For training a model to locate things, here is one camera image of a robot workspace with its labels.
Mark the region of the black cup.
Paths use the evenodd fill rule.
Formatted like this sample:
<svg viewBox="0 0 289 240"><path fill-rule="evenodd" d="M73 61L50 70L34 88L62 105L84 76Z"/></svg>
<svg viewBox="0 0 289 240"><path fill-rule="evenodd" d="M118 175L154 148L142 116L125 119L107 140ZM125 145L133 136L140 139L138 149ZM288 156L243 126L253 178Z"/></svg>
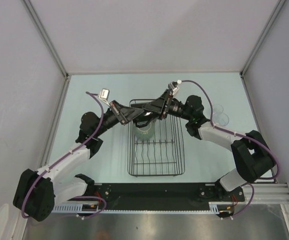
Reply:
<svg viewBox="0 0 289 240"><path fill-rule="evenodd" d="M154 114L151 111L145 111L141 115L137 116L132 122L137 128L144 128L154 120Z"/></svg>

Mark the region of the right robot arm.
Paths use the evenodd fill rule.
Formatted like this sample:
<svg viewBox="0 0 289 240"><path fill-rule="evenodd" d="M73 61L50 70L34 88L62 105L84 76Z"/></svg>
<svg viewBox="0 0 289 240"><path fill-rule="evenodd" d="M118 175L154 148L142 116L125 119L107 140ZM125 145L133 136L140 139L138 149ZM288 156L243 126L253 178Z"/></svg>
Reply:
<svg viewBox="0 0 289 240"><path fill-rule="evenodd" d="M221 201L228 200L236 188L254 183L277 164L258 131L242 134L217 126L205 117L202 99L197 95L190 95L182 103L166 90L159 98L143 103L141 109L141 119L136 121L140 127L171 115L187 121L185 128L190 136L232 153L235 168L215 182L215 195Z"/></svg>

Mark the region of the small clear faceted glass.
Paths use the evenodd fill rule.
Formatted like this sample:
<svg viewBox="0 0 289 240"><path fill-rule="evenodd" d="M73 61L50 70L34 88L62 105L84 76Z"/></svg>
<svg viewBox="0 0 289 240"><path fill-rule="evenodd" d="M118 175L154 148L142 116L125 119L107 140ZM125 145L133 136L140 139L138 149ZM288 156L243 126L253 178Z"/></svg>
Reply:
<svg viewBox="0 0 289 240"><path fill-rule="evenodd" d="M224 112L224 108L221 104L213 104L212 105L212 109L213 109L213 114L218 115L218 114L222 114Z"/></svg>

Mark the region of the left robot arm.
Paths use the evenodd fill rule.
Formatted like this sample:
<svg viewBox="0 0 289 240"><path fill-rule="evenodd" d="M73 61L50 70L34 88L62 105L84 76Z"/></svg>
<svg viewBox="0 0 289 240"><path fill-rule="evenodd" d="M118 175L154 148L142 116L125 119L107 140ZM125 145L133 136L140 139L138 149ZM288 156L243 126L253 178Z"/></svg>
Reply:
<svg viewBox="0 0 289 240"><path fill-rule="evenodd" d="M78 137L73 147L62 157L37 170L26 169L21 175L13 198L13 205L24 219L45 220L53 208L67 200L82 197L91 199L95 194L92 180L85 175L76 176L77 182L59 186L60 180L75 167L92 158L103 141L99 136L117 124L126 125L144 112L141 107L128 107L115 100L101 115L86 112L81 117Z"/></svg>

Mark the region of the tall clear faceted glass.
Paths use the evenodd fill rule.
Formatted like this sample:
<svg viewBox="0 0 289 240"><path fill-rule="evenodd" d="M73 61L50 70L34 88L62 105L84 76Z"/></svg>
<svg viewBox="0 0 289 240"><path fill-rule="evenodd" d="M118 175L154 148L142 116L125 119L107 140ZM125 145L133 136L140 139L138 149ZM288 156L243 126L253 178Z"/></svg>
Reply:
<svg viewBox="0 0 289 240"><path fill-rule="evenodd" d="M219 126L227 126L229 124L229 117L224 112L222 113L215 113L212 116L213 123Z"/></svg>

